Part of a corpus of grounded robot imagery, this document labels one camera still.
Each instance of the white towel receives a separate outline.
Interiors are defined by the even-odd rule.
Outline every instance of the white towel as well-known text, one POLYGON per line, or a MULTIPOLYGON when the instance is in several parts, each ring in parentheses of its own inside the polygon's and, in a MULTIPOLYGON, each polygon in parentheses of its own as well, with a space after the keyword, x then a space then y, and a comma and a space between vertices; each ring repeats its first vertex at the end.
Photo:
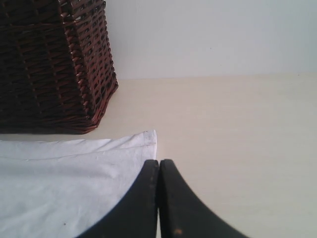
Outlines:
POLYGON ((0 141, 0 237, 73 238, 125 195, 157 136, 119 140, 0 141))

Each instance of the wicker basket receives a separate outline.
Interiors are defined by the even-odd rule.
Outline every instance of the wicker basket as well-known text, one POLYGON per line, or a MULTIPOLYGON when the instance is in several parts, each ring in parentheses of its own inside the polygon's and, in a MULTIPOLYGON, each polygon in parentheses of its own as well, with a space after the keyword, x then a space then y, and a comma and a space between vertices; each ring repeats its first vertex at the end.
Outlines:
POLYGON ((87 133, 118 87, 103 0, 0 0, 0 131, 87 133))

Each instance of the beige floor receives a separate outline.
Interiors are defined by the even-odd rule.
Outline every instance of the beige floor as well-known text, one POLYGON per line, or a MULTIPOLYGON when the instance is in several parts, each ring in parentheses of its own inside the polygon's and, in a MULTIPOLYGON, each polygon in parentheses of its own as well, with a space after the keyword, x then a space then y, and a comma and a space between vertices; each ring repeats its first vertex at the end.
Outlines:
POLYGON ((100 127, 87 135, 158 133, 197 195, 252 238, 317 237, 317 74, 120 81, 100 127))

